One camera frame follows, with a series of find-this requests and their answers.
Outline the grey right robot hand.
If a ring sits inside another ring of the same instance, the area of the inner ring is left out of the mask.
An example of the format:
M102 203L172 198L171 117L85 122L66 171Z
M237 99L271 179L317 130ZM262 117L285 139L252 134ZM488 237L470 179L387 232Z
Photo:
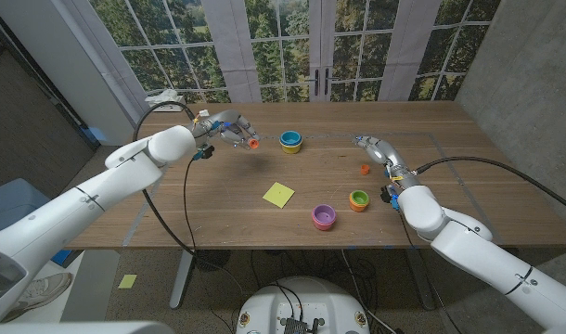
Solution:
M405 160L388 142L369 135L359 135L352 142L362 148L377 164L382 165L392 183L402 189L420 186L418 178L410 172Z

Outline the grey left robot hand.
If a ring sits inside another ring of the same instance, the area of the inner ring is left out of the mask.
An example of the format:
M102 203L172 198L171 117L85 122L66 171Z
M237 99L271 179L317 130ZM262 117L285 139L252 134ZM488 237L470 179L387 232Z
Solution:
M260 145L260 137L250 122L237 110L227 109L210 114L202 109L191 125L191 133L198 148L208 146L213 137L234 147L255 149Z

